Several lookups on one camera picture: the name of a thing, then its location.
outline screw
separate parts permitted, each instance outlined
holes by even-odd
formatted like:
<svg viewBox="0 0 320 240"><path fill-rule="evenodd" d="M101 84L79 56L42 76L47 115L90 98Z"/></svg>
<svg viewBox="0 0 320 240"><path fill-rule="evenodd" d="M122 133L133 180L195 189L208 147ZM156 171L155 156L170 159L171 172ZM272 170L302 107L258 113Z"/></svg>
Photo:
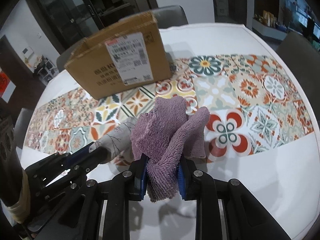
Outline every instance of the screw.
<svg viewBox="0 0 320 240"><path fill-rule="evenodd" d="M231 185L233 185L233 186L238 186L238 185L240 185L240 181L237 180L237 179L232 179L232 180L230 181L230 183L231 183Z"/></svg>
<svg viewBox="0 0 320 240"><path fill-rule="evenodd" d="M125 178L130 177L131 175L132 175L132 172L131 172L131 171L124 171L124 172L122 173L122 176L124 176Z"/></svg>
<svg viewBox="0 0 320 240"><path fill-rule="evenodd" d="M193 175L195 175L196 177L201 177L203 175L202 171L196 170L193 172Z"/></svg>
<svg viewBox="0 0 320 240"><path fill-rule="evenodd" d="M92 187L94 184L96 184L96 181L95 181L94 179L89 179L89 180L87 180L87 182L86 182L86 185L87 185L88 187Z"/></svg>

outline white table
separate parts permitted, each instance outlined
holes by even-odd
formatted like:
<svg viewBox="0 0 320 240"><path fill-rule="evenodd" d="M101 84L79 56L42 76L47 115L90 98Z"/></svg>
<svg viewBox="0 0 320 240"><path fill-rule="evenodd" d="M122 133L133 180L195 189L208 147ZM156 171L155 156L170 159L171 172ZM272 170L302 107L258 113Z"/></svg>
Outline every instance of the white table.
<svg viewBox="0 0 320 240"><path fill-rule="evenodd" d="M228 181L238 178L292 239L303 239L320 211L320 131L308 99L296 78L271 47L244 25L193 24L160 30L160 33L165 50L172 58L230 53L255 54L272 56L283 66L306 105L314 132L267 152L228 158L199 168L208 170L216 179ZM37 107L78 86L63 71L48 84ZM26 168L47 156L24 147L21 164ZM109 163L99 165L88 174L88 178L98 182L109 180L123 171L121 169L123 168ZM194 239L196 204L181 200L179 194L172 200L155 204L146 196L141 203L131 203L130 208L141 219L141 225L137 226L138 217L130 215L131 239L150 239L150 236L153 239Z"/></svg>

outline tabletop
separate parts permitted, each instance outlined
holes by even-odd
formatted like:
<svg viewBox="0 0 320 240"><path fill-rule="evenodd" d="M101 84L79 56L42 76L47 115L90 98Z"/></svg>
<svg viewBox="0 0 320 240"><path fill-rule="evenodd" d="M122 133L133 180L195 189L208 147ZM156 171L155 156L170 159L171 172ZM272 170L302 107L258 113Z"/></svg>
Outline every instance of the tabletop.
<svg viewBox="0 0 320 240"><path fill-rule="evenodd" d="M193 24L160 30L175 68L169 80L93 99L63 71L42 94L28 127L23 168L75 152L128 116L148 112L156 97L183 96L187 114L210 111L207 158L197 167L216 179L238 178L292 239L319 215L319 127L301 86L281 58L243 25ZM303 58L297 59L303 64ZM128 168L120 155L88 174L98 182ZM195 203L130 203L132 239L192 239Z"/></svg>

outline cardboard box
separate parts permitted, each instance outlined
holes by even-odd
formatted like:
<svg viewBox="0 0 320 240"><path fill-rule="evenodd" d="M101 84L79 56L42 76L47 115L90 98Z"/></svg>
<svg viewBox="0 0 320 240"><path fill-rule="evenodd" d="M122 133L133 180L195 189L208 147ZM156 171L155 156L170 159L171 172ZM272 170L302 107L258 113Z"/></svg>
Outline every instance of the cardboard box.
<svg viewBox="0 0 320 240"><path fill-rule="evenodd" d="M65 69L95 99L172 76L151 12L85 38L71 53Z"/></svg>

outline tile pattern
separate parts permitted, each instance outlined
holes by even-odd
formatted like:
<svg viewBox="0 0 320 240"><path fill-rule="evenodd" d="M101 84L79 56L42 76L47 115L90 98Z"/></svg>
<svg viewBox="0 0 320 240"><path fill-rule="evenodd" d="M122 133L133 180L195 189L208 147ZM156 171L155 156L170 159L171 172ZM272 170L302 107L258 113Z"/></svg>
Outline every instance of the tile pattern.
<svg viewBox="0 0 320 240"><path fill-rule="evenodd" d="M182 96L186 113L210 111L204 129L207 162L244 157L313 132L304 102L273 58L258 55L198 55L170 63L171 79L93 99L78 88L38 108L25 146L48 154L76 152L129 116L153 108L156 97ZM112 163L130 165L130 153Z"/></svg>

